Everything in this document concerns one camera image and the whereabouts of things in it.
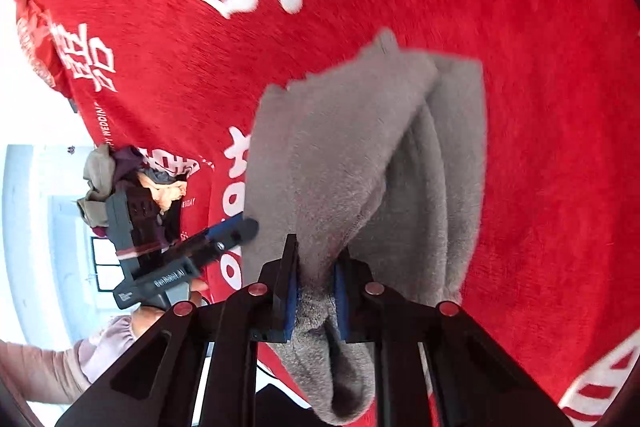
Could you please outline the left forearm pink sleeve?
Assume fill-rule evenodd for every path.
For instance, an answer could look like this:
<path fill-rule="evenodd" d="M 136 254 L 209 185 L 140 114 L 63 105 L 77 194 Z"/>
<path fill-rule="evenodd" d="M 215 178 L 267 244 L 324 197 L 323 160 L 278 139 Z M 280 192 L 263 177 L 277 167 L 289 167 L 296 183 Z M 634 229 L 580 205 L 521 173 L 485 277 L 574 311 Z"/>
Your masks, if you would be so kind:
<path fill-rule="evenodd" d="M 1 379 L 16 399 L 69 405 L 135 341 L 129 315 L 114 317 L 104 329 L 63 351 L 3 341 Z"/>

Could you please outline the person's left hand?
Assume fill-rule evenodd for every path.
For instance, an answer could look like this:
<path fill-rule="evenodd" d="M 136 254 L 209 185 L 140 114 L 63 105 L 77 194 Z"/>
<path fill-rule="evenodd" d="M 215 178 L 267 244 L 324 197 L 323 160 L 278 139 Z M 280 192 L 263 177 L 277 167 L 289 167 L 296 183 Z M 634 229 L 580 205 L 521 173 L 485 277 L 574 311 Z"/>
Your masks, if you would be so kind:
<path fill-rule="evenodd" d="M 194 306 L 203 306 L 208 296 L 208 285 L 204 281 L 196 279 L 191 282 L 189 300 Z M 163 314 L 164 311 L 153 307 L 140 307 L 132 312 L 131 332 L 134 338 L 141 337 Z"/>

